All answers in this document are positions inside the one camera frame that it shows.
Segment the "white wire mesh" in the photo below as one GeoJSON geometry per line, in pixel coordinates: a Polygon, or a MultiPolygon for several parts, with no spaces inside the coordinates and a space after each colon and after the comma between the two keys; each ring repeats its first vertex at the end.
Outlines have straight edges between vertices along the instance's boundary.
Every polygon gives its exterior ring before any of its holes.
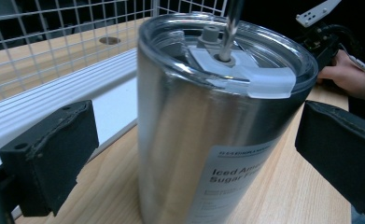
{"type": "Polygon", "coordinates": [[[0,101],[135,48],[149,17],[226,0],[0,0],[0,101]]]}

